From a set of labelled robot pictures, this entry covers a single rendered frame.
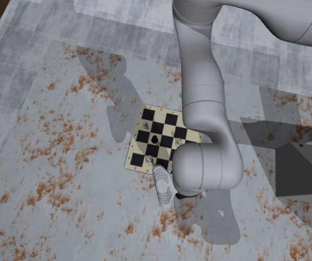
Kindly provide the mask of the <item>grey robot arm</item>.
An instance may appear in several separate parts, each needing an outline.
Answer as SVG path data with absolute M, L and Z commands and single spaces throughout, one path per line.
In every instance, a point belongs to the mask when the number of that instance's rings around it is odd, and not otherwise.
M 182 72 L 182 119 L 213 143 L 178 146 L 172 157 L 176 184 L 197 194 L 236 188 L 244 163 L 230 128 L 221 70 L 211 51 L 213 22 L 223 5 L 255 14 L 278 39 L 312 47 L 312 0 L 173 0 Z

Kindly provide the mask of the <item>white bishop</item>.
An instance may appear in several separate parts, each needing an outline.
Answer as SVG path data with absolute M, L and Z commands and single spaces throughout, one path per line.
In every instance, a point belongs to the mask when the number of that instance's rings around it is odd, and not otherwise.
M 182 145 L 182 139 L 179 139 L 178 141 L 176 141 L 176 146 L 178 147 L 180 145 Z

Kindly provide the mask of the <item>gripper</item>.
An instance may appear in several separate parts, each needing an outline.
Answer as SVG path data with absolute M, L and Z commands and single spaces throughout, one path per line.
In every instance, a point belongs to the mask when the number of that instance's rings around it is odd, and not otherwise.
M 175 182 L 172 171 L 169 173 L 162 165 L 155 165 L 152 169 L 155 189 L 162 208 L 170 208 L 174 197 L 183 199 L 199 195 L 183 191 Z

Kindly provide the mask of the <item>chessboard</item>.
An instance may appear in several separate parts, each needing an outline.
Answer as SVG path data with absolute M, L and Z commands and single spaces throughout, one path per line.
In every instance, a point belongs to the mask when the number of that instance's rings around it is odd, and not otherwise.
M 147 128 L 142 127 L 144 121 Z M 156 144 L 151 142 L 154 135 L 158 138 Z M 163 167 L 170 173 L 179 139 L 182 139 L 182 144 L 202 143 L 203 133 L 187 129 L 182 112 L 141 104 L 124 168 L 152 174 L 153 167 L 163 161 Z M 152 165 L 145 162 L 148 155 L 154 160 Z

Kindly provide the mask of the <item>white chess king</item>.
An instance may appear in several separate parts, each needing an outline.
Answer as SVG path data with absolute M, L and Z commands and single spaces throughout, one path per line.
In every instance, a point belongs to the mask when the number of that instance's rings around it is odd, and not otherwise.
M 147 165 L 152 165 L 154 160 L 153 160 L 152 156 L 148 155 L 145 162 Z

